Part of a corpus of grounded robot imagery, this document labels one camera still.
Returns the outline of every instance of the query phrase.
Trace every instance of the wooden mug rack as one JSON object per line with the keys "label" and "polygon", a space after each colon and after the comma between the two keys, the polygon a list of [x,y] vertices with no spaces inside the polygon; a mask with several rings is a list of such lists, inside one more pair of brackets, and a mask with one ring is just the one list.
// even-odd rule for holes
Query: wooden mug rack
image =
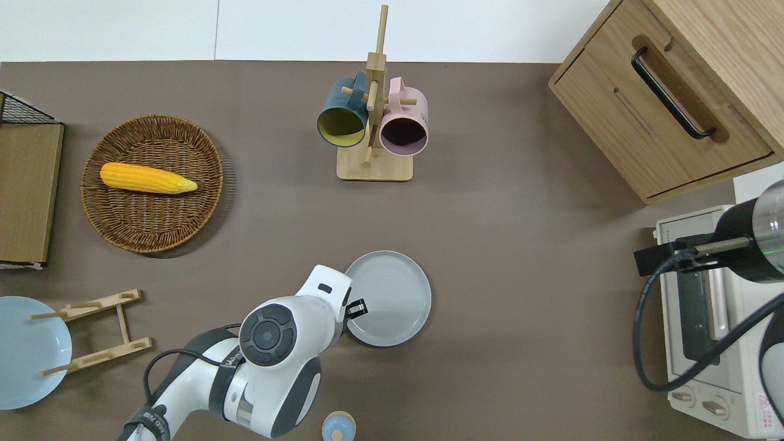
{"label": "wooden mug rack", "polygon": [[[368,125],[362,141],[347,148],[338,148],[337,175],[342,180],[384,180],[407,181],[414,176],[414,158],[398,156],[381,148],[379,127],[384,112],[384,84],[387,78],[387,56],[383,53],[384,35],[387,32],[387,12],[389,6],[381,5],[379,36],[376,51],[368,53],[365,71],[368,74]],[[351,89],[343,88],[343,93]]]}

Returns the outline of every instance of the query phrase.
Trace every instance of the cabinet drawer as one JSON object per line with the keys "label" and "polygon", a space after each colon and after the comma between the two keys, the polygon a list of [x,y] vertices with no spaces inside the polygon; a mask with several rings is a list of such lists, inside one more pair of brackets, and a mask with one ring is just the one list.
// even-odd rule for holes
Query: cabinet drawer
{"label": "cabinet drawer", "polygon": [[779,160],[711,67],[641,0],[604,14],[550,86],[645,202]]}

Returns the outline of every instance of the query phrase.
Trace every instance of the wire mesh basket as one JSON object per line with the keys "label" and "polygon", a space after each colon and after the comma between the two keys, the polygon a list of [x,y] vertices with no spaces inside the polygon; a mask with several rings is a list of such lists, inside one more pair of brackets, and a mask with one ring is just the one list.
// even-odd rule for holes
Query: wire mesh basket
{"label": "wire mesh basket", "polygon": [[60,124],[60,122],[0,90],[0,124]]}

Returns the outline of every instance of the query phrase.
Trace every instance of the pink mug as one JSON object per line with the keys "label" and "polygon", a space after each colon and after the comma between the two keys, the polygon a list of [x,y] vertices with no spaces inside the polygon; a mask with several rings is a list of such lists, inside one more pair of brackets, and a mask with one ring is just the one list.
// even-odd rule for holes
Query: pink mug
{"label": "pink mug", "polygon": [[[401,104],[403,99],[415,99],[416,104]],[[427,98],[417,89],[406,87],[401,77],[390,80],[389,104],[381,118],[379,141],[398,156],[416,155],[427,146]]]}

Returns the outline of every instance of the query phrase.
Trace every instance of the black drawer handle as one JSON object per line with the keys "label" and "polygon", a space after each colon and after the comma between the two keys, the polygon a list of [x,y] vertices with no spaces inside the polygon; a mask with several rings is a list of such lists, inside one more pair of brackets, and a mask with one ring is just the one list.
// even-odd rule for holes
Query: black drawer handle
{"label": "black drawer handle", "polygon": [[686,130],[686,133],[688,133],[690,137],[696,140],[701,140],[704,137],[710,136],[713,132],[716,131],[716,128],[714,127],[712,129],[708,129],[706,132],[700,131],[693,123],[691,123],[691,120],[686,116],[681,108],[678,107],[673,98],[667,93],[666,90],[664,90],[662,85],[660,85],[656,79],[653,78],[651,72],[649,72],[648,69],[645,68],[645,66],[642,64],[641,57],[647,50],[648,47],[643,46],[643,48],[638,50],[637,53],[635,53],[632,57],[632,67],[634,67],[634,71],[637,72],[640,78],[642,78],[642,81],[648,85],[648,88],[651,90],[651,92],[653,92],[654,95],[659,98],[659,101],[664,104],[664,107],[670,111],[670,114],[675,118],[676,121],[678,121],[679,124],[681,124],[681,127]]}

